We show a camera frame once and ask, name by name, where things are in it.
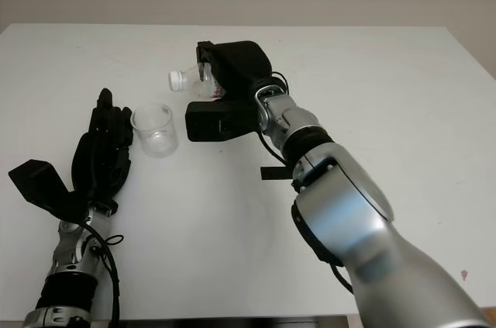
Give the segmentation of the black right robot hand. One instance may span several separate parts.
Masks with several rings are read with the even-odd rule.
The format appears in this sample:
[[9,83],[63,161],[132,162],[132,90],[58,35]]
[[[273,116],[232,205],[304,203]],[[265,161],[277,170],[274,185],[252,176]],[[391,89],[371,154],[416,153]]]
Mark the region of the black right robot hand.
[[201,41],[196,54],[199,64],[209,64],[213,78],[223,89],[222,99],[246,99],[256,90],[274,84],[271,63],[253,41]]

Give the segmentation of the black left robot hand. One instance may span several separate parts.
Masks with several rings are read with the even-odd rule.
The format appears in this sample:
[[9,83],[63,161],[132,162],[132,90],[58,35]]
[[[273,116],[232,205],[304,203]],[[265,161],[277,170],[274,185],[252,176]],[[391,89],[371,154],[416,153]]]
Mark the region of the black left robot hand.
[[131,166],[131,115],[129,108],[114,106],[111,91],[103,88],[71,165],[74,190],[108,216],[118,210],[115,196],[125,184]]

